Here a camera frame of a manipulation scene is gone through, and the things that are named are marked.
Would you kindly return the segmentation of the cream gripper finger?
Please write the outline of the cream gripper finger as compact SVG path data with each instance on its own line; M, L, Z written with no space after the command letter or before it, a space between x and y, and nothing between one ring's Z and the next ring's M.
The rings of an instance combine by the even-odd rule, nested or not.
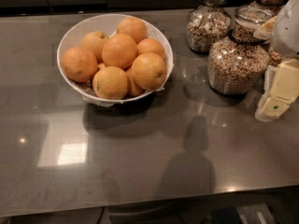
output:
M280 63L277 66L277 82L263 111L267 116L278 119L299 97L299 61Z
M257 109L255 111L255 118L261 122L274 121L273 117L267 116L263 111L267 99L270 97L271 90L274 89L277 82L277 68L275 66L269 65L264 74L263 90L264 93L258 103Z

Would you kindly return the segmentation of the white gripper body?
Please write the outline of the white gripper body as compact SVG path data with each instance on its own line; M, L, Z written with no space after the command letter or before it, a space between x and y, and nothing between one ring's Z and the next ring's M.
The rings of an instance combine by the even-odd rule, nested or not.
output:
M292 60L299 61L299 54L297 50L291 49L287 46L274 46L274 51L282 57L282 62L289 62Z

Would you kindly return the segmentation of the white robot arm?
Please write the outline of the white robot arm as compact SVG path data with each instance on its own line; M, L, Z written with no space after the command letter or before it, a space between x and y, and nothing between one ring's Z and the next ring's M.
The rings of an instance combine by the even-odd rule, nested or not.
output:
M299 0L289 0L254 36L269 40L274 52L285 58L265 72L264 94L255 118L269 122L282 116L299 96Z

